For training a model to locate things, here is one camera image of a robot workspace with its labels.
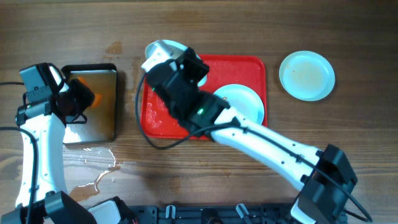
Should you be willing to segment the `green orange sponge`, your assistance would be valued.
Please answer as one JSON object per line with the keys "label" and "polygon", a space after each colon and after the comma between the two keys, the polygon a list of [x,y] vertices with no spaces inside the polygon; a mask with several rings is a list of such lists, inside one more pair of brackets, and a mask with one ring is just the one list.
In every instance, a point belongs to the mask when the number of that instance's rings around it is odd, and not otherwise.
{"label": "green orange sponge", "polygon": [[[86,80],[83,77],[77,77],[77,79],[82,82],[86,87],[89,88],[89,85],[87,84]],[[99,93],[94,94],[94,100],[92,104],[90,105],[90,108],[96,108],[98,105],[101,103],[101,100],[103,99],[103,95]]]}

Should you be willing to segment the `white plate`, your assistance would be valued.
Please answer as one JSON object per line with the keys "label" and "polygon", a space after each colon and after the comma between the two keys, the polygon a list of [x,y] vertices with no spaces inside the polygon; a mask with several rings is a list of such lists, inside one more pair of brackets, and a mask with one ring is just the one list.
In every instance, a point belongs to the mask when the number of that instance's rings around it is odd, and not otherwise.
{"label": "white plate", "polygon": [[301,50],[286,56],[279,67],[284,90],[302,101],[319,101],[334,89],[336,77],[330,62],[322,55]]}
{"label": "white plate", "polygon": [[157,48],[156,43],[163,42],[171,51],[182,53],[188,49],[186,45],[183,45],[179,42],[174,40],[156,40],[155,42],[149,44],[145,49],[145,57],[146,60],[150,58],[150,56],[154,53],[155,49]]}
{"label": "white plate", "polygon": [[251,88],[239,84],[229,84],[217,89],[214,95],[226,100],[252,122],[262,124],[264,121],[264,104],[259,95]]}

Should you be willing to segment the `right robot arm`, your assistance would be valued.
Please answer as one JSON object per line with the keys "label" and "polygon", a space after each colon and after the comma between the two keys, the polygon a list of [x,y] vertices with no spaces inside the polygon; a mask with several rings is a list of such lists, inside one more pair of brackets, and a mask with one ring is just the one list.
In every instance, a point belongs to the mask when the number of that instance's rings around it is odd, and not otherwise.
{"label": "right robot arm", "polygon": [[341,149],[330,144],[321,151],[290,140],[250,121],[219,96],[200,90],[197,83],[210,68],[191,48],[174,54],[159,47],[142,69],[171,117],[191,135],[240,150],[299,190],[290,212],[297,221],[338,221],[358,181]]}

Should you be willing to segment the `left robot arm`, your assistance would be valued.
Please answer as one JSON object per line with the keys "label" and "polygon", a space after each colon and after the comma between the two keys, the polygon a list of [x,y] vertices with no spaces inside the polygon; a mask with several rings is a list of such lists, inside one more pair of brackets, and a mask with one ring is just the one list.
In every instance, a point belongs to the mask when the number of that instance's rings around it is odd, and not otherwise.
{"label": "left robot arm", "polygon": [[74,201],[64,189],[63,137],[65,124],[55,114],[39,115],[17,128],[24,140],[24,172],[16,209],[1,223],[137,223],[134,212],[114,197],[90,209]]}

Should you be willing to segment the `red plastic tray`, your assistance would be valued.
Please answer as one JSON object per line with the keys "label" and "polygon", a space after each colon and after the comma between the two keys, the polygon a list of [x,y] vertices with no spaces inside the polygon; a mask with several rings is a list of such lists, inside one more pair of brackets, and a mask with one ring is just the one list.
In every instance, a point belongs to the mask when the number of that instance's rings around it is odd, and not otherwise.
{"label": "red plastic tray", "polygon": [[[210,67],[207,80],[200,88],[214,93],[222,86],[229,84],[244,85],[254,90],[261,98],[267,123],[266,101],[266,67],[254,56],[247,55],[200,55],[200,58]],[[182,139],[188,132],[177,120],[169,115],[164,102],[152,91],[150,85],[143,83],[141,127],[144,133],[152,138]]]}

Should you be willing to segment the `black water basin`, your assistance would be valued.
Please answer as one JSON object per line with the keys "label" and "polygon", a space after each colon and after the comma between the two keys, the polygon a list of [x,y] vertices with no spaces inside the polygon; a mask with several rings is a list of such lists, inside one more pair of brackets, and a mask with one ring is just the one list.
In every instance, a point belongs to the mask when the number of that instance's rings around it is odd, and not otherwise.
{"label": "black water basin", "polygon": [[69,80],[83,77],[89,89],[103,95],[96,108],[88,107],[85,124],[69,124],[65,129],[64,144],[108,142],[116,138],[116,106],[118,101],[118,72],[112,63],[66,65],[63,74]]}

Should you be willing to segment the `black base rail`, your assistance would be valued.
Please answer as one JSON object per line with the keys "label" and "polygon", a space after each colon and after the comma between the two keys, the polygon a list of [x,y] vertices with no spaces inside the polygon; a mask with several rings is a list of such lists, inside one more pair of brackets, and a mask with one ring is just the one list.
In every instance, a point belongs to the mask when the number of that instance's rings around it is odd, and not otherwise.
{"label": "black base rail", "polygon": [[287,203],[271,203],[260,206],[246,206],[248,213],[240,216],[235,206],[215,207],[178,207],[170,208],[152,206],[130,206],[139,223],[152,224],[201,224],[204,210],[213,210],[225,224],[229,223],[297,223],[290,216],[290,205]]}

